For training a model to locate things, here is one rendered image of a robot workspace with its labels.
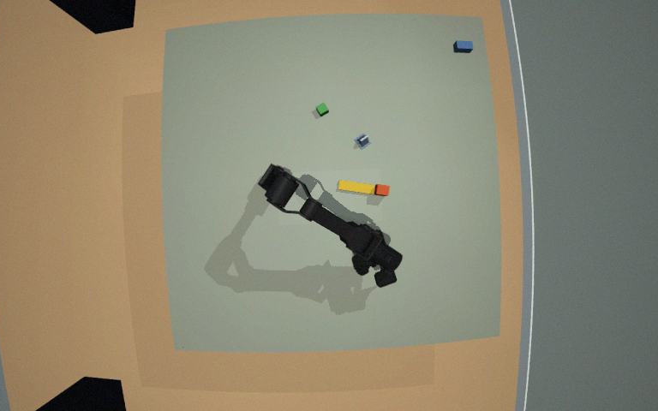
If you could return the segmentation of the blue rectangular block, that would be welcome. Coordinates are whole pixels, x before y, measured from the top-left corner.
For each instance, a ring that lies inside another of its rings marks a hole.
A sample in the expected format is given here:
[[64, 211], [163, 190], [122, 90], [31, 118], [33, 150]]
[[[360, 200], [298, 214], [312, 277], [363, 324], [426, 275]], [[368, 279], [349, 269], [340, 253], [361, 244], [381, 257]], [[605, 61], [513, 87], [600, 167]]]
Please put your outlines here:
[[453, 49], [454, 52], [456, 53], [470, 53], [473, 49], [473, 44], [472, 41], [462, 41], [462, 40], [457, 40], [455, 41], [455, 44], [453, 44]]

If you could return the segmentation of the small green block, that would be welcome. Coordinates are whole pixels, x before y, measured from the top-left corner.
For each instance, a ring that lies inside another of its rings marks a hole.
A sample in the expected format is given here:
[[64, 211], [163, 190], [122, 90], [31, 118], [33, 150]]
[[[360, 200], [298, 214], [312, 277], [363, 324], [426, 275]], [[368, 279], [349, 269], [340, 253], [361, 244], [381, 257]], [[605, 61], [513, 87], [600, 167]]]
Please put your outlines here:
[[328, 113], [328, 109], [324, 102], [322, 104], [317, 105], [315, 108], [320, 116], [324, 116], [326, 113]]

